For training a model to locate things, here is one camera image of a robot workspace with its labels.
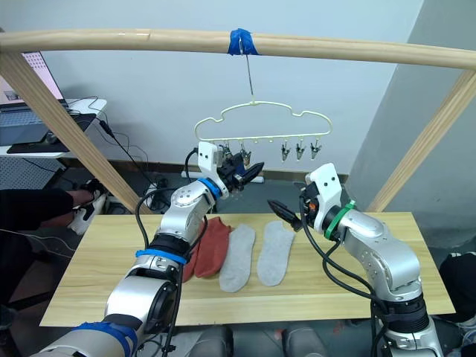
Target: white hanger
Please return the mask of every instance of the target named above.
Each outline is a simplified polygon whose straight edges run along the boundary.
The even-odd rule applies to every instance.
[[[240,39],[239,46],[240,46],[240,50],[241,50],[241,53],[242,53],[241,39]],[[300,138],[301,141],[302,141],[303,138],[309,137],[309,136],[313,136],[313,137],[316,138],[316,140],[318,140],[321,136],[328,135],[328,134],[331,133],[331,131],[332,131],[332,121],[324,114],[317,113],[317,112],[311,112],[310,110],[304,110],[301,113],[294,113],[292,111],[292,107],[287,105],[287,104],[284,104],[284,103],[254,100],[253,84],[251,82],[251,73],[250,73],[250,64],[249,64],[249,61],[248,61],[248,55],[246,55],[246,65],[248,67],[248,79],[249,79],[250,90],[251,90],[251,102],[244,103],[244,104],[238,104],[238,105],[231,106],[229,108],[223,109],[222,112],[220,113],[220,118],[219,119],[209,117],[209,118],[205,118],[205,119],[202,119],[201,121],[199,121],[197,124],[195,124],[195,128],[194,128],[195,136],[196,136],[198,141],[214,142],[214,141],[238,140],[238,141],[243,142],[244,140],[254,140],[254,142],[256,143],[259,139],[269,139],[270,141],[273,141],[273,139],[276,139],[276,138],[285,138],[286,140],[288,138]],[[302,117],[303,115],[309,114],[309,115],[315,115],[317,117],[323,118],[329,124],[329,130],[327,130],[326,132],[310,132],[310,133],[304,133],[304,134],[259,135],[259,136],[245,136],[245,137],[232,137],[232,138],[209,138],[209,139],[202,138],[199,135],[199,126],[202,125],[203,123],[209,121],[209,120],[212,120],[215,123],[221,123],[222,121],[225,120],[225,114],[234,110],[234,109],[242,108],[242,107],[245,107],[245,106],[260,106],[260,105],[263,105],[263,104],[264,105],[269,105],[269,106],[281,106],[281,107],[287,108],[290,111],[291,115],[294,116],[294,117]]]

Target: computer monitor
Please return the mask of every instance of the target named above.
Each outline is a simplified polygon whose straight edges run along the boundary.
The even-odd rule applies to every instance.
[[[40,52],[26,52],[23,57],[27,60],[31,68],[42,79],[43,83],[48,87],[53,96],[58,99],[61,104],[66,104],[66,100],[61,94],[57,83],[54,81],[50,70]],[[15,93],[7,81],[0,76],[0,109],[21,108],[26,106],[23,99]]]

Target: blue ring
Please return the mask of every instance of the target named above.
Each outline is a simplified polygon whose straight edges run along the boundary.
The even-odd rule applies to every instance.
[[[135,252],[135,257],[139,258],[142,255],[153,255],[153,256],[160,256],[164,258],[169,258],[173,260],[176,263],[185,265],[187,264],[187,260],[183,257],[180,257],[179,255],[175,255],[172,253],[168,253],[166,251],[159,251],[158,249],[143,249],[140,251]]]
[[[133,350],[135,350],[137,345],[137,336],[133,329],[126,326],[119,326],[113,324],[111,322],[85,322],[84,324],[79,325],[78,327],[73,328],[73,331],[77,329],[88,329],[91,331],[101,331],[105,332],[108,335],[114,337],[116,340],[119,341],[120,345],[124,349],[124,355],[126,357],[131,356],[131,349],[129,346],[129,342],[127,342],[126,337],[131,338]]]
[[[210,191],[215,199],[218,199],[222,195],[222,191],[212,184],[208,178],[198,178],[197,181],[203,183]]]

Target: laptop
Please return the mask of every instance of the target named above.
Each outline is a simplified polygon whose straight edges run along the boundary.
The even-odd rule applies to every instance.
[[[66,100],[40,52],[27,52],[23,57],[53,96],[67,108]],[[0,76],[0,147],[40,142],[48,131],[48,127]]]

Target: black pants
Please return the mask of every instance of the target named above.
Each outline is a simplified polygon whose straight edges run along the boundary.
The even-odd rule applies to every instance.
[[[0,190],[0,228],[9,231],[35,231],[72,209],[73,197],[60,189]],[[10,300],[32,263],[28,239],[0,231],[0,304]]]

